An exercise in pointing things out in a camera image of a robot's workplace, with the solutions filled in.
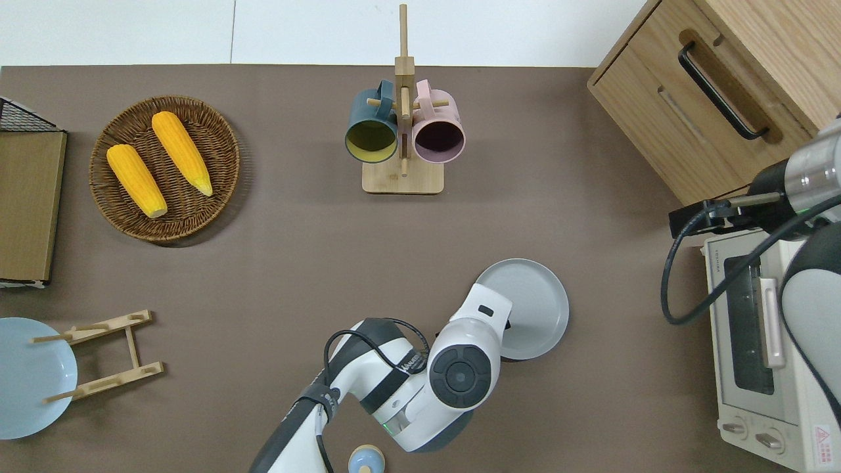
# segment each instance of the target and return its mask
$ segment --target yellow corn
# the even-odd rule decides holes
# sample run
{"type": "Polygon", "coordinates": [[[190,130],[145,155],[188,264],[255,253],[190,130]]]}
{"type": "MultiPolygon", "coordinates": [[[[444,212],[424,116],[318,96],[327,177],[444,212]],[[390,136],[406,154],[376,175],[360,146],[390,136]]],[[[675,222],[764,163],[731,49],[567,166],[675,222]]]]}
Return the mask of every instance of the yellow corn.
{"type": "Polygon", "coordinates": [[[137,150],[130,145],[114,145],[105,156],[119,183],[146,216],[153,219],[166,214],[167,202],[137,150]]]}
{"type": "Polygon", "coordinates": [[[173,112],[158,112],[152,115],[152,129],[187,182],[202,194],[213,195],[208,169],[181,120],[173,112]]]}

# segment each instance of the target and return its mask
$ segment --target brown tabletop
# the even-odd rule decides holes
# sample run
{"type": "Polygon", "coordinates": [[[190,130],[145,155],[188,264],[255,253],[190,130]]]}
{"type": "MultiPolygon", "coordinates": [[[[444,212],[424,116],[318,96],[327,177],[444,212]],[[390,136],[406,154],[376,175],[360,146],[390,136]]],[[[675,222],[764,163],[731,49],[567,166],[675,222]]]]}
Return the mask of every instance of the brown tabletop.
{"type": "MultiPolygon", "coordinates": [[[[446,165],[442,194],[366,194],[342,143],[347,109],[392,73],[3,68],[0,94],[70,135],[53,282],[3,290],[0,316],[65,330],[150,309],[155,321],[135,334],[141,362],[167,372],[0,442],[0,471],[246,471],[333,332],[396,316],[432,338],[479,273],[506,258],[537,260],[563,282],[561,343],[504,364],[490,399],[436,453],[406,454],[346,399],[325,431],[337,472],[365,443],[393,473],[784,470],[719,438],[709,322],[672,327],[659,314],[666,215],[679,203],[588,94],[591,70],[418,67],[458,101],[467,148],[446,165]],[[163,94],[215,107],[243,151],[230,206],[180,247],[115,230],[87,185],[102,128],[163,94]]],[[[688,308],[705,285],[701,255],[686,248],[673,305],[688,308]]],[[[74,351],[80,382],[130,368],[124,337],[74,351]]]]}

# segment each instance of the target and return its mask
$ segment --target wire rack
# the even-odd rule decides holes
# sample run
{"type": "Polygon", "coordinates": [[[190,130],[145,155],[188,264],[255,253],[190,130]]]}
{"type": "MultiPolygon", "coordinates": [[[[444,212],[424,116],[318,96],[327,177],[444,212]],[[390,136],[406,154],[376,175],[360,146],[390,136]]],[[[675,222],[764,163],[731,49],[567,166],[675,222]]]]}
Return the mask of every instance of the wire rack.
{"type": "Polygon", "coordinates": [[[0,97],[0,131],[62,131],[55,124],[0,97]]]}

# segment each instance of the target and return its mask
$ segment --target black cable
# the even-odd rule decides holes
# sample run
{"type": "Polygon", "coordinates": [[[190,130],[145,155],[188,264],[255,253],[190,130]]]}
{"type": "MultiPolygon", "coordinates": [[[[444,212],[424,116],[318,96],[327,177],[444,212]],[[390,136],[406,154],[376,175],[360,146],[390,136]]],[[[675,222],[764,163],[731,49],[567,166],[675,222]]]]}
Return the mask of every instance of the black cable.
{"type": "Polygon", "coordinates": [[[316,435],[315,442],[318,444],[318,450],[321,452],[321,459],[324,461],[327,473],[333,473],[333,465],[330,464],[330,459],[327,457],[327,450],[324,448],[324,439],[320,435],[316,435]]]}
{"type": "Polygon", "coordinates": [[[373,351],[377,352],[377,355],[379,355],[379,357],[386,364],[388,364],[388,366],[390,366],[392,369],[398,369],[397,364],[395,364],[387,356],[385,356],[385,353],[383,353],[383,350],[379,349],[377,344],[370,337],[368,337],[368,335],[365,335],[362,332],[357,332],[356,330],[340,330],[340,331],[334,333],[333,335],[331,335],[330,339],[327,340],[327,343],[324,345],[324,372],[325,372],[326,384],[328,386],[330,384],[332,384],[332,382],[333,382],[333,378],[330,376],[330,346],[333,344],[334,340],[336,340],[338,337],[340,337],[342,335],[355,335],[355,336],[361,338],[362,341],[365,342],[369,347],[371,347],[371,349],[373,351]]]}
{"type": "Polygon", "coordinates": [[[809,221],[818,215],[822,214],[823,212],[832,209],[836,205],[841,205],[841,194],[832,197],[831,199],[826,199],[818,205],[814,205],[809,210],[805,210],[804,212],[792,217],[782,226],[777,228],[774,233],[771,233],[767,238],[765,238],[747,257],[743,258],[739,261],[739,263],[733,268],[733,271],[728,274],[724,280],[716,286],[712,292],[704,298],[694,309],[689,311],[689,313],[682,317],[675,317],[672,316],[672,312],[669,310],[669,275],[672,270],[672,263],[674,262],[674,255],[678,251],[678,247],[680,246],[681,241],[683,241],[684,237],[691,231],[691,229],[704,218],[704,215],[707,212],[712,212],[724,207],[728,207],[730,204],[727,201],[719,202],[714,204],[711,208],[707,210],[702,210],[695,214],[683,229],[680,230],[680,234],[677,238],[674,239],[674,243],[672,244],[671,249],[669,250],[669,256],[666,257],[666,264],[663,267],[663,278],[660,281],[660,306],[663,309],[663,316],[669,321],[670,324],[673,325],[683,325],[688,322],[695,320],[700,314],[706,311],[713,302],[718,299],[718,297],[724,293],[725,290],[733,283],[734,280],[752,263],[759,259],[762,253],[768,251],[768,248],[774,246],[782,237],[790,232],[795,226],[798,226],[806,221],[809,221]]]}
{"type": "Polygon", "coordinates": [[[400,319],[394,319],[394,318],[391,318],[391,317],[385,317],[384,319],[387,320],[387,321],[392,321],[392,322],[396,323],[397,325],[402,325],[403,327],[406,327],[409,330],[411,330],[412,332],[414,332],[415,335],[417,335],[418,338],[420,339],[420,342],[423,343],[423,349],[426,351],[427,354],[429,354],[429,343],[426,342],[426,337],[424,337],[423,333],[421,333],[420,330],[415,328],[414,325],[412,325],[412,324],[410,324],[406,321],[401,321],[400,319]]]}
{"type": "Polygon", "coordinates": [[[730,194],[732,194],[732,193],[734,193],[734,192],[736,192],[736,191],[738,191],[738,190],[747,189],[749,185],[750,185],[750,183],[746,183],[746,184],[745,184],[744,186],[742,186],[742,187],[737,187],[737,188],[735,188],[735,189],[733,189],[733,190],[728,190],[728,191],[727,191],[727,192],[725,192],[724,194],[719,194],[719,195],[717,195],[717,196],[713,197],[711,200],[720,199],[721,197],[724,197],[725,195],[730,195],[730,194]]]}

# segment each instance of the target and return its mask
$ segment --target white wall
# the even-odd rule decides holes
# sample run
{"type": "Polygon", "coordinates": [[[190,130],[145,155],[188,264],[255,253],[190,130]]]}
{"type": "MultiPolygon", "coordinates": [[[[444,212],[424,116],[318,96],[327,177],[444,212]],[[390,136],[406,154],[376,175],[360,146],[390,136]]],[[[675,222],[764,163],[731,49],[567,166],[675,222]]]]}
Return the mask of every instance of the white wall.
{"type": "MultiPolygon", "coordinates": [[[[400,0],[2,0],[0,65],[393,64],[400,0]]],[[[418,65],[595,66],[645,0],[403,0],[418,65]]]]}

